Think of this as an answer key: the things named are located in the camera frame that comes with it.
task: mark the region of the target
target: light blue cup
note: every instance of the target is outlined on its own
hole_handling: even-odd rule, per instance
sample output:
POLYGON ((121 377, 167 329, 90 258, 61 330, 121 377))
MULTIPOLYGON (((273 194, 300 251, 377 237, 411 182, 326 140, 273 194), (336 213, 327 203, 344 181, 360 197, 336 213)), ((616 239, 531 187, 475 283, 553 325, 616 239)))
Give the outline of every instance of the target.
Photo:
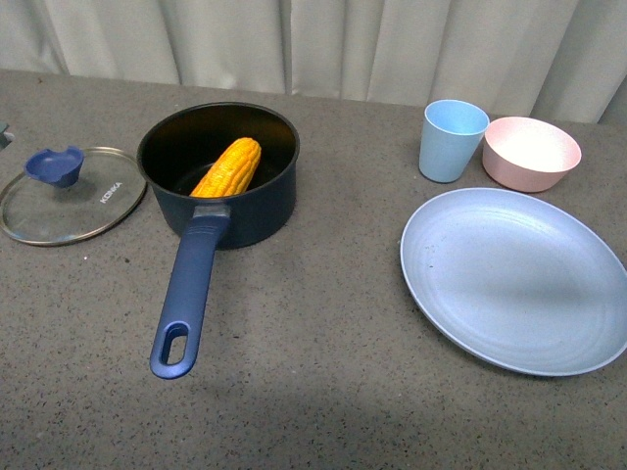
POLYGON ((438 183, 461 177, 483 138, 490 118, 463 101, 434 101, 424 110, 420 140, 420 172, 438 183))

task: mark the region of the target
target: corn on the cob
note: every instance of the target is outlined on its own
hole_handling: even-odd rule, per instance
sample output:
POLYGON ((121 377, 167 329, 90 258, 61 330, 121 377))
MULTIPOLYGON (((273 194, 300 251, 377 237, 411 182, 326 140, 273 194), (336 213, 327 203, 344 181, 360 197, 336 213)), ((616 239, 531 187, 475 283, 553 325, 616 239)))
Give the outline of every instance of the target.
POLYGON ((259 165, 262 147, 250 137, 233 142, 203 176, 191 196, 221 198, 246 191, 259 165))

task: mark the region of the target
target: speckled countertop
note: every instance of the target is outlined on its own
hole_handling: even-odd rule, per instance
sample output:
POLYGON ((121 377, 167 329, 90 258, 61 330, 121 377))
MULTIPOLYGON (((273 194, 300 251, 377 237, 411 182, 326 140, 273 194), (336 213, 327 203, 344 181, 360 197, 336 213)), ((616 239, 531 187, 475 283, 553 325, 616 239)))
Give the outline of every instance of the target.
MULTIPOLYGON (((421 109, 0 71, 15 134, 0 186, 43 148, 134 154, 161 118, 225 100, 296 125, 298 201, 269 239, 217 253, 187 376, 148 366, 178 244, 152 192, 74 245, 0 234, 0 467, 627 468, 625 355, 582 376, 524 376, 463 352, 416 307, 399 258, 410 215, 497 186, 478 154, 455 183, 419 174, 421 109)), ((536 197, 625 263, 626 129, 560 127, 584 160, 536 197)))

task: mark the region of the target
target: curtain fold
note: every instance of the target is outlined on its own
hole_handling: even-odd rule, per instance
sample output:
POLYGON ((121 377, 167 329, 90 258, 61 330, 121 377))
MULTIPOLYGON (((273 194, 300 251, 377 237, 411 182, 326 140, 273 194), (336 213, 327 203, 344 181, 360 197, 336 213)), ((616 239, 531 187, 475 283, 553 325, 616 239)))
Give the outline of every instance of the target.
POLYGON ((0 0, 0 68, 627 121, 625 0, 0 0))

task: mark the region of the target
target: blue lid knob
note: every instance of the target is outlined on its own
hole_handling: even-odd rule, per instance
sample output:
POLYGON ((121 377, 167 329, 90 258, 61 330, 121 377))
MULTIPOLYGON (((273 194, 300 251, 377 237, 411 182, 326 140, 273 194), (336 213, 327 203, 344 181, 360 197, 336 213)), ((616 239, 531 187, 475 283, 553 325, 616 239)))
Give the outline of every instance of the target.
POLYGON ((73 146, 63 152, 46 149, 28 159, 24 172, 38 181, 67 188, 77 182, 84 158, 83 151, 73 146))

